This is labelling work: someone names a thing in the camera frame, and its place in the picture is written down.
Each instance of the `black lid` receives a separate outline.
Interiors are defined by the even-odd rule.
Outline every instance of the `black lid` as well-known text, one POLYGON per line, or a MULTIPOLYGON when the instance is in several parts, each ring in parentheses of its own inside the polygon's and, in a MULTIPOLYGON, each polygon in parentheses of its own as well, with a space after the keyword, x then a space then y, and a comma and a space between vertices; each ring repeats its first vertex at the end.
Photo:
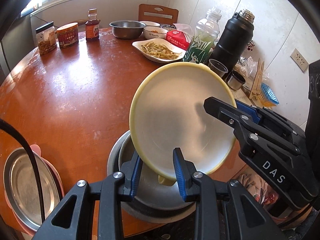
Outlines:
POLYGON ((49 29, 53 26, 53 22, 46 23, 45 25, 40 26, 39 28, 36 28, 36 33, 40 33, 45 31, 46 29, 49 29))

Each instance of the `power outlet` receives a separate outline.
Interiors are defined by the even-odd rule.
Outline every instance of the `power outlet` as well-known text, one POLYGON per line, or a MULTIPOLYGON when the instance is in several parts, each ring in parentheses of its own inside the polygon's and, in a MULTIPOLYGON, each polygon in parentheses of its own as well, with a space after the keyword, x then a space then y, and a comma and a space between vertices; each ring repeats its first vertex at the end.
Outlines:
POLYGON ((305 60, 305 58, 300 54, 300 52, 297 49, 294 49, 290 57, 299 66, 302 72, 305 72, 307 70, 309 63, 305 60))

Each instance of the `tabletop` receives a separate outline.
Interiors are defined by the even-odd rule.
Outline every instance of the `tabletop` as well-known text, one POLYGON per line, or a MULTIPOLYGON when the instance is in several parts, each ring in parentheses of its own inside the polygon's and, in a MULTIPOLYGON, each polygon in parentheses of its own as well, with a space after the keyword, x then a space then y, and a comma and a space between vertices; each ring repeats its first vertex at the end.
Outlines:
MULTIPOLYGON (((160 65, 146 59, 110 29, 100 30, 100 40, 86 42, 40 56, 38 48, 26 55, 0 87, 0 118, 15 127, 60 174, 65 192, 80 179, 89 183, 106 176, 109 153, 129 129, 132 98, 141 82, 160 65)), ((0 170, 8 155, 20 147, 0 131, 0 170)), ((244 167, 236 143, 224 164, 211 177, 228 181, 244 167)), ((96 204, 93 235, 97 233, 96 204)), ((0 183, 0 214, 11 227, 23 231, 4 199, 0 183)), ((122 211, 125 236, 157 224, 122 211)))

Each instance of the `table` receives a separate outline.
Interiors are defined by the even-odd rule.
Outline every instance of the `table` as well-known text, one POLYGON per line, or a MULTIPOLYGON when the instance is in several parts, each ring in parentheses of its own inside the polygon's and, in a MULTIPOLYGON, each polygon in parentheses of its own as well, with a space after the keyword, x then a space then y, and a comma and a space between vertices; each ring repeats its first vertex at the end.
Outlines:
MULTIPOLYGON (((61 176, 65 192, 80 179, 89 183, 106 176, 109 153, 129 129, 133 95, 144 78, 160 65, 146 59, 131 44, 116 39, 110 29, 100 30, 100 40, 86 42, 40 56, 35 48, 11 71, 0 87, 0 118, 15 127, 61 176)), ((0 171, 8 155, 20 145, 0 131, 0 171)), ((225 163, 212 174, 228 181, 244 167, 236 144, 225 163)), ((97 235, 98 206, 93 235, 97 235)), ((0 214, 22 231, 4 199, 0 183, 0 214)), ((125 236, 159 225, 122 212, 125 236)))

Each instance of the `wooden chair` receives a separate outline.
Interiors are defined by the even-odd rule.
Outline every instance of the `wooden chair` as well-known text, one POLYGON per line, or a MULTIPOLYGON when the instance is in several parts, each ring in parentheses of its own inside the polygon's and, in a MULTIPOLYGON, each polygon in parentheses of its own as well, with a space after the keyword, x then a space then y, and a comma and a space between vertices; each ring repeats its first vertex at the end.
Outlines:
POLYGON ((178 21, 179 11, 161 5, 140 4, 139 21, 150 21, 163 24, 173 24, 178 21))

